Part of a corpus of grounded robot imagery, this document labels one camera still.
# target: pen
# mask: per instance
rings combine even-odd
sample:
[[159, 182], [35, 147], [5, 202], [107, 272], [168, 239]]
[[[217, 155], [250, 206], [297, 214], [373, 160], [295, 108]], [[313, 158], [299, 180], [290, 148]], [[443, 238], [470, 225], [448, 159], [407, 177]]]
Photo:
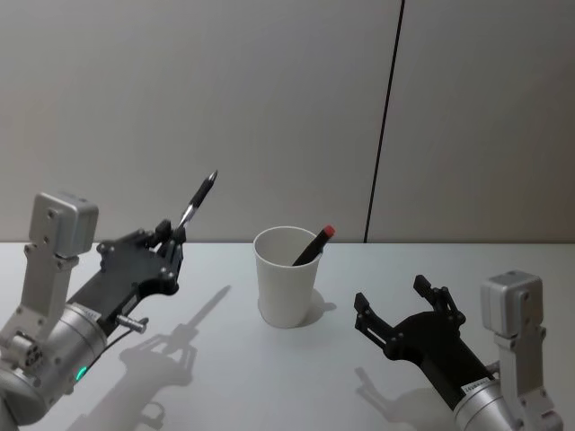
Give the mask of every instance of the pen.
[[296, 259], [292, 266], [299, 267], [300, 265], [312, 262], [323, 251], [323, 246], [333, 237], [334, 234], [335, 229], [333, 229], [333, 226], [330, 224], [325, 226], [309, 243], [309, 245], [305, 247], [305, 250], [299, 255], [299, 258]]
[[198, 191], [188, 204], [188, 207], [181, 215], [181, 221], [180, 224], [178, 224], [178, 228], [183, 227], [185, 229], [186, 227], [188, 227], [188, 223], [190, 222], [194, 214], [196, 214], [196, 211], [198, 211], [199, 206], [201, 205], [201, 203], [204, 201], [204, 198], [211, 190], [212, 186], [214, 185], [214, 182], [216, 182], [216, 178], [217, 178], [217, 171], [213, 172], [209, 177], [207, 177], [204, 180], [204, 182], [202, 182], [201, 186], [199, 186]]

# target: green led light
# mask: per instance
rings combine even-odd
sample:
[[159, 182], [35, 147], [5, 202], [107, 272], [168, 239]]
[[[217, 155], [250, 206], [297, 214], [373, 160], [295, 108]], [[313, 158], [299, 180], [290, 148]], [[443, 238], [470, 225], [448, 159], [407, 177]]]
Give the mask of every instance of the green led light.
[[84, 374], [86, 374], [86, 371], [88, 371], [87, 366], [83, 366], [82, 368], [80, 368], [80, 371], [78, 371], [75, 380], [78, 382], [84, 376]]

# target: gray wall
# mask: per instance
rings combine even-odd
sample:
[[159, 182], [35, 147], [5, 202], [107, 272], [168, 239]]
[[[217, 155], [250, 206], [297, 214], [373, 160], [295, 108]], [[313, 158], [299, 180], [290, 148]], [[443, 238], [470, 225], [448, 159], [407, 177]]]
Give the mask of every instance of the gray wall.
[[[407, 1], [370, 241], [575, 239], [571, 3]], [[0, 240], [39, 190], [151, 227], [216, 168], [192, 240], [363, 240], [400, 4], [2, 2]]]

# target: white paper cup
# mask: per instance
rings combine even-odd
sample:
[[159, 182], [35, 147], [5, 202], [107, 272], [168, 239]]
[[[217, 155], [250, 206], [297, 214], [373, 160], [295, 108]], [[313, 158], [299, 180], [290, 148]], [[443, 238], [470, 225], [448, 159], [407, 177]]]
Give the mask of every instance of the white paper cup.
[[292, 267], [315, 234], [293, 226], [272, 227], [253, 241], [261, 317], [276, 328], [294, 328], [307, 315], [322, 255]]

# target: table surface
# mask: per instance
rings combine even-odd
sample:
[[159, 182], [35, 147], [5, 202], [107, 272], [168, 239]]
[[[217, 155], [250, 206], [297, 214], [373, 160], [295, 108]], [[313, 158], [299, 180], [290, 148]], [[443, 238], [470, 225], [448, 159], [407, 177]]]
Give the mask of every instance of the table surface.
[[[479, 286], [521, 269], [544, 281], [546, 387], [565, 429], [575, 427], [574, 245], [333, 244], [320, 264], [305, 326], [274, 329], [257, 309], [251, 244], [190, 244], [174, 297], [146, 299], [149, 317], [108, 352], [33, 431], [455, 430], [450, 410], [414, 365], [390, 362], [354, 329], [354, 295], [395, 324], [427, 309], [411, 289], [424, 274], [448, 286], [467, 316], [464, 341], [497, 359], [482, 327]], [[0, 244], [4, 322], [20, 299], [22, 244]], [[98, 268], [86, 255], [75, 291]]]

